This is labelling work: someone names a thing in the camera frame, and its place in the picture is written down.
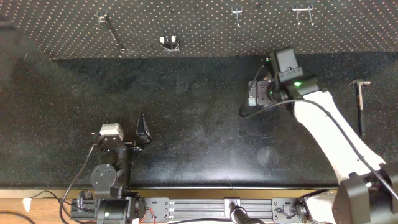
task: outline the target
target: pegboard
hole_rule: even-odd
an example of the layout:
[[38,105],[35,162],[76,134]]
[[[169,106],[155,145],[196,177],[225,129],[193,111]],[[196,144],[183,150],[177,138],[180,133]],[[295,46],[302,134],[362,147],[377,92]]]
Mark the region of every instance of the pegboard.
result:
[[[300,11],[300,25],[293,7]],[[231,8],[242,7],[240,27]],[[5,0],[0,13],[49,58],[221,57],[398,51],[398,1],[324,0]],[[97,13],[106,12],[126,48],[122,54]],[[159,37],[176,35],[180,51]]]

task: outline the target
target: green light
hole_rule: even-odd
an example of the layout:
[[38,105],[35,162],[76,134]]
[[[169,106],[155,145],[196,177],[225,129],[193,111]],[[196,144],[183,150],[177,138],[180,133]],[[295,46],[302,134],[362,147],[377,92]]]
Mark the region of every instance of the green light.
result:
[[301,84],[302,84],[302,83],[300,83],[300,82],[294,82],[294,85],[295,85],[296,87],[299,87]]

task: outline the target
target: hammer handle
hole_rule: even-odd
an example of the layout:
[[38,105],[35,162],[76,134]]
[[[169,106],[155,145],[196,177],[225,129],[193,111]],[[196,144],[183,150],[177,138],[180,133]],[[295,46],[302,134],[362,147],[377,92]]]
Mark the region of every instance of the hammer handle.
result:
[[359,133],[361,136],[365,135],[365,112],[363,109],[358,110],[358,126],[359,126]]

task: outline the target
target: hammer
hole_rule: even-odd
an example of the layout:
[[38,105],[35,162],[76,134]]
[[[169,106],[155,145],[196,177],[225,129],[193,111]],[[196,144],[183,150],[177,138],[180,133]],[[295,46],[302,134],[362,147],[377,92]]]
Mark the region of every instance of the hammer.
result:
[[359,133],[361,136],[365,135],[365,114],[363,112],[363,99],[362,99],[362,85],[370,85],[370,81],[364,81],[363,79],[357,79],[350,82],[348,85],[356,83],[358,87],[358,126],[359,126]]

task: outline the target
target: black countertop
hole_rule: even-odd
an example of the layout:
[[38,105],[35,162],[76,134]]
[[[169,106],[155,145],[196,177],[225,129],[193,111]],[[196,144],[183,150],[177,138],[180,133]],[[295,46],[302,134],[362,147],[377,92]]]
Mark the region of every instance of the black countertop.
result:
[[[50,61],[27,43],[2,46],[10,56],[1,63],[2,188],[65,188],[104,117],[130,138],[140,111],[154,143],[134,156],[134,188],[337,186],[322,150],[285,108],[239,118],[262,57]],[[297,60],[327,83],[354,130],[358,99],[347,84],[372,81],[363,91],[364,142],[387,163],[398,162],[398,54],[299,54]],[[99,163],[93,154],[77,187],[91,186]]]

